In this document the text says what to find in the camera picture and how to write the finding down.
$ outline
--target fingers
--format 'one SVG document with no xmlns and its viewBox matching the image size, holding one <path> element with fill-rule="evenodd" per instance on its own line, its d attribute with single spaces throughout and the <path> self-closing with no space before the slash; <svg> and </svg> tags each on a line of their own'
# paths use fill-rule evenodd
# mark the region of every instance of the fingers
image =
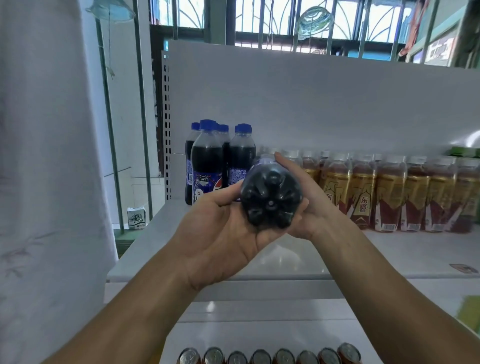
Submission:
<svg viewBox="0 0 480 364">
<path fill-rule="evenodd" d="M 302 219 L 302 213 L 305 211 L 309 204 L 309 200 L 307 198 L 303 198 L 302 202 L 297 208 L 297 211 L 295 212 L 295 216 L 293 217 L 292 223 L 290 226 L 286 229 L 266 229 L 262 230 L 257 234 L 257 248 L 258 251 L 261 251 L 263 248 L 265 248 L 268 244 L 271 242 L 277 240 L 279 237 L 282 235 L 288 233 L 290 229 L 293 229 L 295 225 L 297 225 L 300 220 Z"/>
<path fill-rule="evenodd" d="M 292 162 L 289 159 L 286 159 L 283 155 L 278 152 L 275 152 L 275 160 L 288 169 L 292 174 L 299 179 L 301 183 L 310 183 L 315 181 L 305 172 L 298 164 Z"/>
<path fill-rule="evenodd" d="M 213 192 L 209 192 L 202 196 L 202 199 L 215 202 L 219 206 L 231 204 L 240 197 L 240 188 L 243 181 L 237 182 L 227 188 L 222 188 Z"/>
</svg>

